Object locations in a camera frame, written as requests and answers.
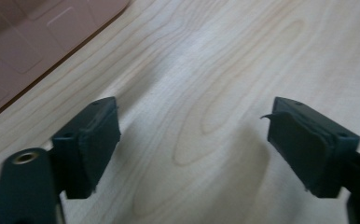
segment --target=light wood surface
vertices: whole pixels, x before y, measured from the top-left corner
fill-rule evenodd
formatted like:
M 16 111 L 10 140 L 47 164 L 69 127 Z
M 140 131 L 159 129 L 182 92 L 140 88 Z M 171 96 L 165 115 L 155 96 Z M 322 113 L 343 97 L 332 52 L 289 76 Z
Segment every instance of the light wood surface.
M 360 135 L 360 1 L 134 0 L 0 115 L 0 164 L 112 95 L 121 142 L 68 223 L 347 223 L 259 118 L 283 96 Z

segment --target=wooden table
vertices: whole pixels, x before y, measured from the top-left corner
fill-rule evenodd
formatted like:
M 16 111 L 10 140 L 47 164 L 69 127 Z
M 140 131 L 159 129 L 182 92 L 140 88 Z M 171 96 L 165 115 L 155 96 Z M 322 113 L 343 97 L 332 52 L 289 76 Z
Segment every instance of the wooden table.
M 113 95 L 121 142 L 68 223 L 347 223 L 259 117 L 283 96 L 360 135 L 360 1 L 134 0 L 0 115 L 0 164 Z

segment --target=black plastic part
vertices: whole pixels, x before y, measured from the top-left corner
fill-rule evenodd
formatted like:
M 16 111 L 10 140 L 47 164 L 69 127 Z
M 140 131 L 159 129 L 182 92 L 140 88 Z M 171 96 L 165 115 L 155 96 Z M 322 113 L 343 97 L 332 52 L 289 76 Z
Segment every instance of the black plastic part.
M 30 148 L 8 157 L 0 175 L 0 224 L 61 223 L 48 153 Z
M 289 163 L 305 188 L 319 198 L 336 198 L 342 171 L 360 136 L 300 102 L 276 97 L 268 141 Z
M 114 97 L 88 105 L 52 137 L 50 151 L 57 191 L 69 199 L 88 198 L 95 190 L 120 138 Z

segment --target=wood grain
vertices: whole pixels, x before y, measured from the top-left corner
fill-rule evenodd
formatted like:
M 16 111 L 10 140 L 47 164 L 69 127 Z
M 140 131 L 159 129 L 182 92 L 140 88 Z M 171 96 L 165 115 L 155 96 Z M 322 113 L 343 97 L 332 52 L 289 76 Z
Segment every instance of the wood grain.
M 360 135 L 360 1 L 134 0 L 0 115 L 0 164 L 112 95 L 121 142 L 69 223 L 347 223 L 259 117 L 283 96 Z

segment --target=clamp jaw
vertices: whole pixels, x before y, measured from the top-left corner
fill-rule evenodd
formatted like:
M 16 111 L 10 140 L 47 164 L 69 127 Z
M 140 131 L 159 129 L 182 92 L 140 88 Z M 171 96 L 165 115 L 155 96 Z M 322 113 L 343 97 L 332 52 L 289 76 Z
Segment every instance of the clamp jaw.
M 337 198 L 342 187 L 350 224 L 360 224 L 360 136 L 303 103 L 276 97 L 268 141 L 314 196 Z
M 8 157 L 0 174 L 0 223 L 65 223 L 62 191 L 86 199 L 120 138 L 114 97 L 84 108 L 52 137 L 53 149 L 29 148 Z

